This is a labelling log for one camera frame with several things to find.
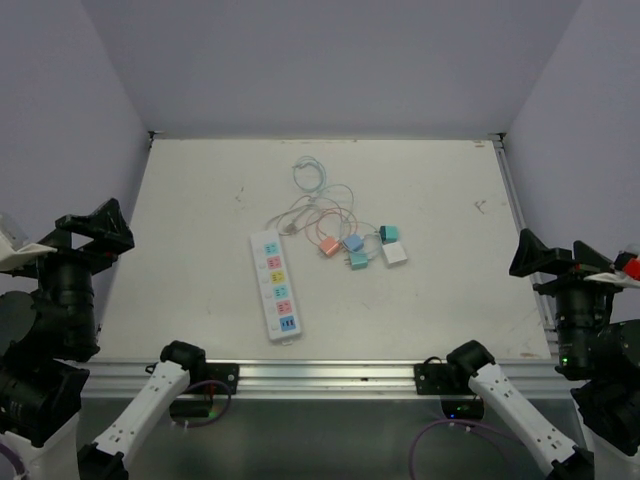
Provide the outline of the white plug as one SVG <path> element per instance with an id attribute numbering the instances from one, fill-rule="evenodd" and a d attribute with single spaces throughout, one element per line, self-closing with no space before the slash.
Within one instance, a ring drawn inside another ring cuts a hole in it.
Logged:
<path id="1" fill-rule="evenodd" d="M 399 241 L 383 244 L 382 253 L 388 268 L 403 265 L 408 261 L 407 253 Z"/>

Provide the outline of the dark teal plug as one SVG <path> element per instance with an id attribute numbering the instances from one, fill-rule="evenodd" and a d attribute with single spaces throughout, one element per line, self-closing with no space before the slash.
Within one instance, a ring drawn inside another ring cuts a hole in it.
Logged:
<path id="1" fill-rule="evenodd" d="M 384 244 L 395 243 L 399 240 L 399 229 L 393 225 L 382 225 L 379 235 Z"/>

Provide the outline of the white power strip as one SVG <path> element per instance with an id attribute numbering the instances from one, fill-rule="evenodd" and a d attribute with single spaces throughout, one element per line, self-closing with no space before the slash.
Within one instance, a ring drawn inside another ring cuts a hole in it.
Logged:
<path id="1" fill-rule="evenodd" d="M 280 235 L 276 230 L 257 232 L 250 245 L 268 338 L 291 343 L 302 328 Z"/>

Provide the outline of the light blue plug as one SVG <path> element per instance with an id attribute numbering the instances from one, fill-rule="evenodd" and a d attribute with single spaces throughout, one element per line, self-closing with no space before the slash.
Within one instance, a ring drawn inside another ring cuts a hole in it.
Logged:
<path id="1" fill-rule="evenodd" d="M 342 245 L 349 253 L 364 252 L 364 239 L 358 234 L 351 234 L 347 236 L 343 240 Z"/>

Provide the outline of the salmon pink plug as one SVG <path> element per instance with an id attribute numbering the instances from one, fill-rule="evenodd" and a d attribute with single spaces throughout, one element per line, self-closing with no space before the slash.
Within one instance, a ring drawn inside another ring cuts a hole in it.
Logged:
<path id="1" fill-rule="evenodd" d="M 322 258 L 332 258 L 341 250 L 341 242 L 333 236 L 328 236 L 318 244 L 318 254 Z"/>

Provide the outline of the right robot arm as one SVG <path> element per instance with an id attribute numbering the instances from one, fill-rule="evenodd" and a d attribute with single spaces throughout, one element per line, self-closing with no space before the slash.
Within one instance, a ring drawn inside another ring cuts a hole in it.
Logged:
<path id="1" fill-rule="evenodd" d="M 447 355 L 447 384 L 457 392 L 478 394 L 549 479 L 638 478 L 639 322 L 611 320 L 615 295 L 639 285 L 638 247 L 629 246 L 609 259 L 582 241 L 571 249 L 548 247 L 524 229 L 509 273 L 551 278 L 533 288 L 555 301 L 555 369 L 580 384 L 570 394 L 594 448 L 581 448 L 560 433 L 475 340 Z"/>

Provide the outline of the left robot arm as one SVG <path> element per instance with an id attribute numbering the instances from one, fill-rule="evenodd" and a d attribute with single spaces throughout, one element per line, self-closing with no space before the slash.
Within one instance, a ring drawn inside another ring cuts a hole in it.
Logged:
<path id="1" fill-rule="evenodd" d="M 1 271 L 36 280 L 18 318 L 26 333 L 1 355 L 1 453 L 17 479 L 126 479 L 129 465 L 163 413 L 208 379 L 203 349 L 165 346 L 147 383 L 95 440 L 78 448 L 84 363 L 99 351 L 92 278 L 132 250 L 118 200 L 91 214 L 65 215 L 38 243 L 1 222 Z"/>

